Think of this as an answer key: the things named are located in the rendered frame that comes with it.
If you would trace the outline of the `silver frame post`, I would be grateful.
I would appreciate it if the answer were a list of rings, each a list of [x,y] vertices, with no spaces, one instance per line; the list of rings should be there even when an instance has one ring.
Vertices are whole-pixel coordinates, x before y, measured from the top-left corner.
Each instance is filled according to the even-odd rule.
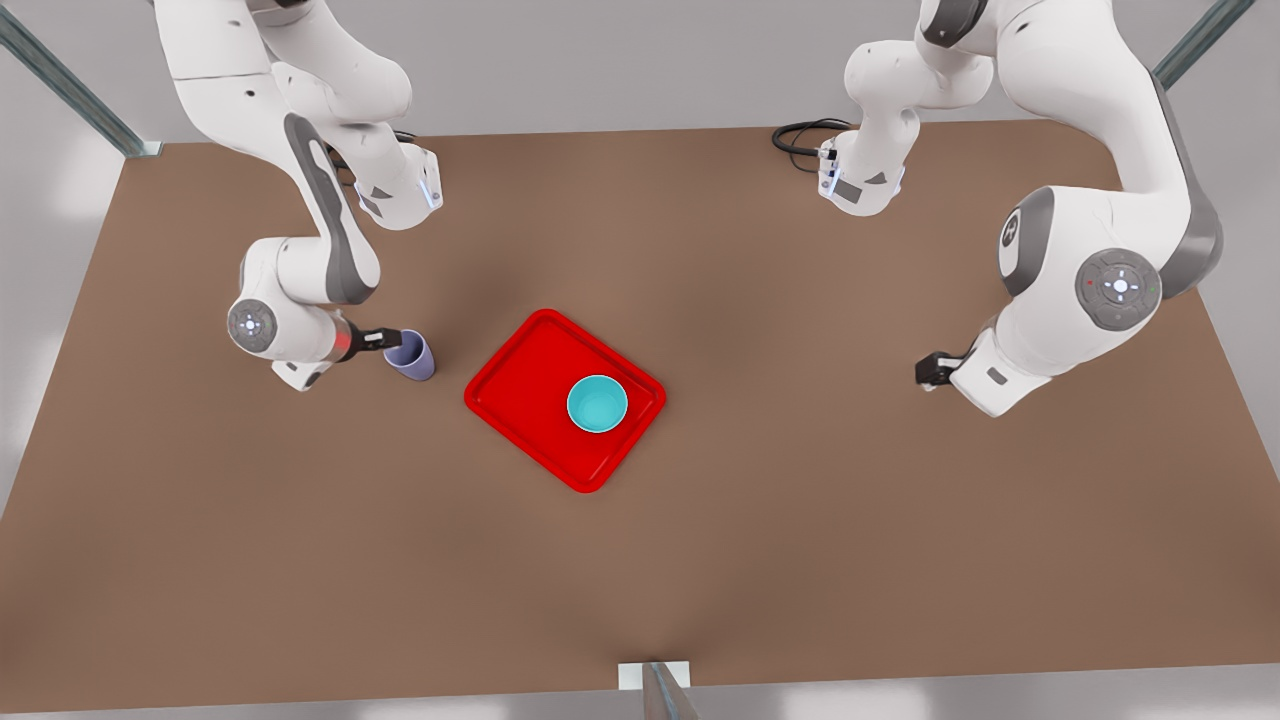
[[[54,51],[1,4],[0,47],[6,49],[122,156],[127,159],[155,158],[161,152],[161,142],[142,140]]]
[[[1170,90],[1252,6],[1256,0],[1215,0],[1153,69]]]
[[[620,691],[640,691],[644,720],[701,720],[687,691],[689,661],[646,661],[617,665]]]

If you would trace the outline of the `red tray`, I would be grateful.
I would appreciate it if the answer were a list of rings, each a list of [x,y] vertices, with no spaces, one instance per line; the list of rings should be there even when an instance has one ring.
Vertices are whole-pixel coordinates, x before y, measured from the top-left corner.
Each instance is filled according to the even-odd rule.
[[[566,411],[572,386],[611,375],[628,411],[613,429],[580,430]],[[532,313],[463,392],[466,406],[567,487],[599,491],[666,405],[659,380],[554,309]]]

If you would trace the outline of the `teal bowl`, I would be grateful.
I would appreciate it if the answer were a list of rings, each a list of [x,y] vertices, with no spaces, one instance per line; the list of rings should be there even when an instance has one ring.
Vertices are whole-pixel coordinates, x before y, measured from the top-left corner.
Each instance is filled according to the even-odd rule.
[[[611,375],[586,375],[570,389],[566,411],[580,430],[600,434],[613,430],[626,418],[628,396]]]

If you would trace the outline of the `lavender cup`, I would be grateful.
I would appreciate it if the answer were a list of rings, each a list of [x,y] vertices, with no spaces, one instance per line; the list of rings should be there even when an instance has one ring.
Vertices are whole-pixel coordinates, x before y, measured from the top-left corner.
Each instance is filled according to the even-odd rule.
[[[433,351],[416,331],[399,331],[399,345],[383,350],[383,357],[401,375],[416,380],[429,380],[436,370]]]

